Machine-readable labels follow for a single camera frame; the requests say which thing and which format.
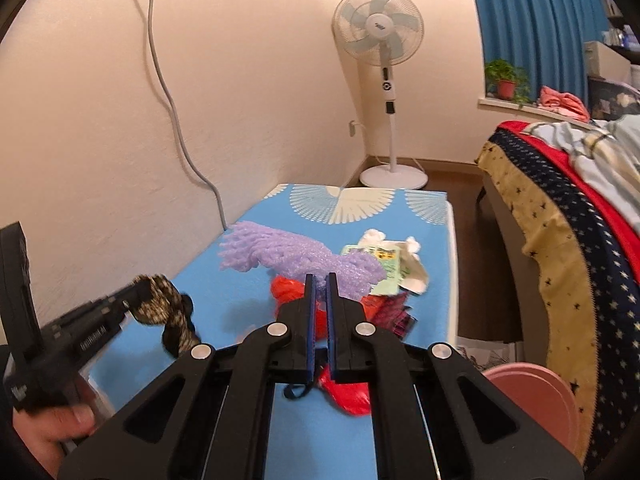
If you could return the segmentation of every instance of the fan base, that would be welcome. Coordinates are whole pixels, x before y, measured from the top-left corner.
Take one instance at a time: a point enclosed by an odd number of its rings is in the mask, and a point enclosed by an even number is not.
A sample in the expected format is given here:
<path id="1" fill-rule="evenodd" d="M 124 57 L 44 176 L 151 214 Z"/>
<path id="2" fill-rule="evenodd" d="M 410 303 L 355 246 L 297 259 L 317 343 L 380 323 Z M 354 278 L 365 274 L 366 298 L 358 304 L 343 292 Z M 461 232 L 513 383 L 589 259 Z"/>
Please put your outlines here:
<path id="1" fill-rule="evenodd" d="M 396 165 L 391 173 L 388 164 L 369 168 L 360 174 L 360 181 L 367 187 L 385 187 L 387 189 L 420 189 L 427 184 L 429 177 L 417 168 Z"/>

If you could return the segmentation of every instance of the blue bedsheet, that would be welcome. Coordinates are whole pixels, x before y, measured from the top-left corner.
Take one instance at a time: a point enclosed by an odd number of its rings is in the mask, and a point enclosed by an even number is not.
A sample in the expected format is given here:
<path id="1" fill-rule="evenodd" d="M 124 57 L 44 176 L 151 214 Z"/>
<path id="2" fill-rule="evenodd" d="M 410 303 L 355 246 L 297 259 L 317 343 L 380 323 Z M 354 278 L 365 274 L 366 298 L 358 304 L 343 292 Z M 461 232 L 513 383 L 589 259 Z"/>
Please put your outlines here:
<path id="1" fill-rule="evenodd" d="M 428 346 L 447 339 L 450 261 L 446 194 L 425 191 L 340 190 L 325 186 L 280 185 L 241 220 L 306 235 L 334 253 L 357 243 L 375 228 L 389 240 L 414 236 L 430 275 L 428 290 L 409 298 L 418 323 L 407 342 Z M 273 320 L 273 274 L 220 271 L 219 240 L 175 279 L 193 298 L 193 321 L 203 341 L 216 348 L 236 343 L 251 325 Z M 172 359 L 162 349 L 162 328 L 130 323 L 96 363 L 91 376 L 119 409 Z M 292 402 L 276 388 L 265 478 L 268 480 L 374 480 L 376 461 L 370 417 L 351 417 L 318 390 Z"/>

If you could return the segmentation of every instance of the fan stand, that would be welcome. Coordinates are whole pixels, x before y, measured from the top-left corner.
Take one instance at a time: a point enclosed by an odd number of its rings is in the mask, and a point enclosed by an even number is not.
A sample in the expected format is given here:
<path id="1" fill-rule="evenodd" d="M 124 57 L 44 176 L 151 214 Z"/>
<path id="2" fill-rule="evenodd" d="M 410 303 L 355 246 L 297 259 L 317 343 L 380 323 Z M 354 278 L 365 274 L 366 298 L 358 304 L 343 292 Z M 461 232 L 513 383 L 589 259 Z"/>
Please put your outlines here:
<path id="1" fill-rule="evenodd" d="M 381 45 L 381 58 L 384 56 L 384 48 Z M 389 164 L 375 166 L 360 174 L 360 181 L 367 187 L 384 187 L 387 189 L 420 189 L 427 184 L 429 177 L 417 168 L 398 164 L 396 156 L 396 91 L 393 83 L 391 64 L 382 64 L 382 90 L 385 95 L 386 113 L 389 116 Z"/>

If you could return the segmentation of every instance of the gray cable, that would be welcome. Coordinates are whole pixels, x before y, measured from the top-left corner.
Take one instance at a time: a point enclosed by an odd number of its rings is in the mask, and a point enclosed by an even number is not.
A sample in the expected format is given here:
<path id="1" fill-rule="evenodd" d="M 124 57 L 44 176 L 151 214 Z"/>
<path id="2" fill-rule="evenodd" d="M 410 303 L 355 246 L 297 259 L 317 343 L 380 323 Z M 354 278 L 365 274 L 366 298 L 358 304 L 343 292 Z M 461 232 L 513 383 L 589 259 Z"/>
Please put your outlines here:
<path id="1" fill-rule="evenodd" d="M 222 228 L 226 231 L 226 220 L 225 220 L 225 212 L 222 209 L 222 199 L 220 198 L 220 192 L 218 188 L 206 177 L 204 176 L 200 170 L 196 167 L 196 165 L 191 160 L 191 156 L 187 151 L 187 146 L 184 143 L 184 137 L 182 136 L 182 129 L 180 128 L 180 121 L 178 120 L 178 111 L 175 108 L 174 98 L 171 96 L 171 92 L 166 86 L 164 82 L 164 77 L 162 77 L 162 71 L 160 70 L 160 64 L 158 63 L 158 54 L 156 53 L 156 42 L 154 41 L 154 27 L 153 27 L 153 15 L 154 15 L 154 0 L 149 0 L 149 12 L 146 17 L 146 30 L 148 31 L 149 36 L 149 49 L 151 49 L 151 57 L 154 60 L 154 67 L 156 69 L 156 74 L 158 74 L 158 81 L 162 86 L 162 90 L 164 91 L 164 95 L 166 95 L 167 100 L 169 101 L 169 106 L 171 107 L 171 122 L 174 126 L 174 131 L 176 137 L 178 137 L 178 142 L 180 142 L 180 148 L 182 149 L 182 154 L 189 164 L 190 168 L 193 170 L 201 181 L 203 181 L 210 190 L 213 191 L 216 195 L 216 201 L 218 202 L 218 211 L 220 213 L 220 222 L 222 223 Z"/>

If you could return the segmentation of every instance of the fan blade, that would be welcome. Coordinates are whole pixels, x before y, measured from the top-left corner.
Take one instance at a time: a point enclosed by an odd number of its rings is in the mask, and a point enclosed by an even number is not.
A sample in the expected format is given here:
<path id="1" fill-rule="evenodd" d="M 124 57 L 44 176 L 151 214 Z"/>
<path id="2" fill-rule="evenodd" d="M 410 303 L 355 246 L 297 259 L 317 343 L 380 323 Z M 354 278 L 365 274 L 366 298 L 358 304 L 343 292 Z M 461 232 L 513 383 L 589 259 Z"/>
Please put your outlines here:
<path id="1" fill-rule="evenodd" d="M 369 4 L 369 15 L 377 14 L 385 10 L 385 5 L 389 0 L 371 0 Z"/>
<path id="2" fill-rule="evenodd" d="M 345 4 L 341 14 L 354 27 L 364 28 L 367 23 L 367 17 L 360 14 L 351 4 Z"/>
<path id="3" fill-rule="evenodd" d="M 402 12 L 394 12 L 391 15 L 391 20 L 394 22 L 394 25 L 396 27 L 398 25 L 402 25 L 403 27 L 412 28 L 416 32 L 420 30 L 420 20 L 415 16 L 411 16 L 410 14 L 404 14 Z"/>
<path id="4" fill-rule="evenodd" d="M 378 46 L 379 43 L 380 42 L 376 38 L 367 34 L 360 40 L 347 41 L 346 46 L 355 52 L 361 53 L 371 50 L 373 47 Z"/>
<path id="5" fill-rule="evenodd" d="M 386 44 L 389 47 L 391 59 L 398 59 L 404 56 L 404 47 L 402 46 L 402 40 L 397 32 L 394 32 L 391 36 L 386 38 Z"/>

